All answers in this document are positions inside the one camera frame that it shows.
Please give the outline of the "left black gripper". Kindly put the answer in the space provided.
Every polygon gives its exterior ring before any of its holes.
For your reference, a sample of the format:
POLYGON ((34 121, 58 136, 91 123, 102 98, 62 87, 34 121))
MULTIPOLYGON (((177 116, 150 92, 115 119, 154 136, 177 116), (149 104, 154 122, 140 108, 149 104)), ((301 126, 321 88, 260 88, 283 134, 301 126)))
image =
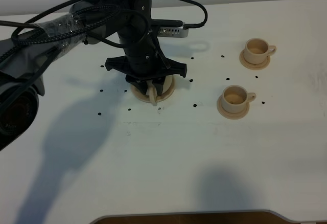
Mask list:
POLYGON ((124 56, 107 58, 105 67, 109 71, 117 70, 128 75, 126 81, 141 94, 148 90, 148 80, 152 80, 158 96, 163 94, 165 76, 186 76, 187 66, 164 56, 157 35, 161 27, 174 28, 183 26, 180 20, 151 18, 152 0, 128 0, 124 2, 130 10, 141 13, 149 22, 149 32, 142 42, 124 49, 124 56))

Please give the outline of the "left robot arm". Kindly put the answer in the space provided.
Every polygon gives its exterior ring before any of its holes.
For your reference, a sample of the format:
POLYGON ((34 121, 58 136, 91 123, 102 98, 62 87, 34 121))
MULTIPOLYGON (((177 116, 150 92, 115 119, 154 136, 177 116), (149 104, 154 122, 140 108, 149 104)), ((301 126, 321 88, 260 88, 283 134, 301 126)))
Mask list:
POLYGON ((168 59, 158 38, 186 37, 181 20, 153 19, 152 0, 70 0, 13 27, 1 41, 1 148, 33 123, 44 95, 43 73, 75 46, 105 43, 123 49, 107 70, 125 74, 133 93, 152 104, 174 90, 174 75, 186 76, 184 63, 168 59))

